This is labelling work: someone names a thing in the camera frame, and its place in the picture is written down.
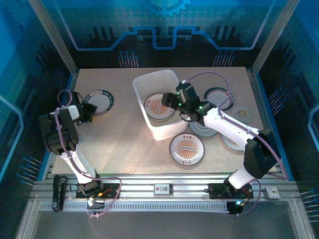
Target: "white disc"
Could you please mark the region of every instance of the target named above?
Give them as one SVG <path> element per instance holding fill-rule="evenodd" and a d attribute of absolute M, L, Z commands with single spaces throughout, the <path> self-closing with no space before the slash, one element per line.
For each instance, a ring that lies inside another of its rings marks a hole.
<path fill-rule="evenodd" d="M 230 149 L 233 149 L 235 151 L 243 151 L 238 144 L 236 144 L 234 141 L 231 139 L 227 138 L 225 135 L 220 134 L 221 140 L 223 143 Z"/>
<path fill-rule="evenodd" d="M 204 99 L 213 103 L 217 107 L 227 98 L 228 91 L 221 87 L 214 87 L 207 90 Z M 228 111 L 234 106 L 234 96 L 230 94 L 230 98 L 221 106 L 222 111 Z"/>
<path fill-rule="evenodd" d="M 242 123 L 249 123 L 253 120 L 253 112 L 243 105 L 234 106 L 231 110 L 231 116 Z"/>
<path fill-rule="evenodd" d="M 218 133 L 216 130 L 202 126 L 198 122 L 190 122 L 188 125 L 195 134 L 202 137 L 212 137 Z"/>
<path fill-rule="evenodd" d="M 172 158 L 179 164 L 191 166 L 198 163 L 205 154 L 204 143 L 192 133 L 181 133 L 169 145 Z"/>
<path fill-rule="evenodd" d="M 144 103 L 146 114 L 152 120 L 165 121 L 173 117 L 175 113 L 174 109 L 162 105 L 162 97 L 163 93 L 156 93 L 149 96 Z"/>
<path fill-rule="evenodd" d="M 114 97 L 108 91 L 97 90 L 91 92 L 87 97 L 85 97 L 84 102 L 97 106 L 94 115 L 99 116 L 105 114 L 112 108 L 114 104 Z"/>

